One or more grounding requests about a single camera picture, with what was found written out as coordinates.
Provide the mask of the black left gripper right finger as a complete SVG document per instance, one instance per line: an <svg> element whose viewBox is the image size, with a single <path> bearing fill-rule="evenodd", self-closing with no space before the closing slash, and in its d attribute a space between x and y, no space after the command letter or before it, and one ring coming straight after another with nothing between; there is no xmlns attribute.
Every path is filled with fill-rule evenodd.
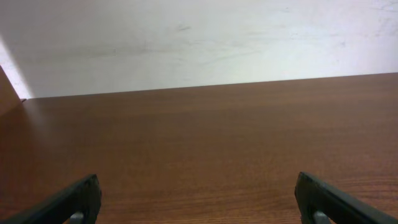
<svg viewBox="0 0 398 224"><path fill-rule="evenodd" d="M395 224L397 219L340 191L307 172L300 172L295 198L304 224Z"/></svg>

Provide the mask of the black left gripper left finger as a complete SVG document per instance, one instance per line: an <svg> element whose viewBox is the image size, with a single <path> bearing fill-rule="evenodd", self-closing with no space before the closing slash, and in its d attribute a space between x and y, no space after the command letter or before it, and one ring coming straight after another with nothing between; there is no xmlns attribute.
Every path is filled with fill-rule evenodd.
<svg viewBox="0 0 398 224"><path fill-rule="evenodd" d="M3 224L95 223L101 208L101 188L97 175L90 174L31 208L5 220Z"/></svg>

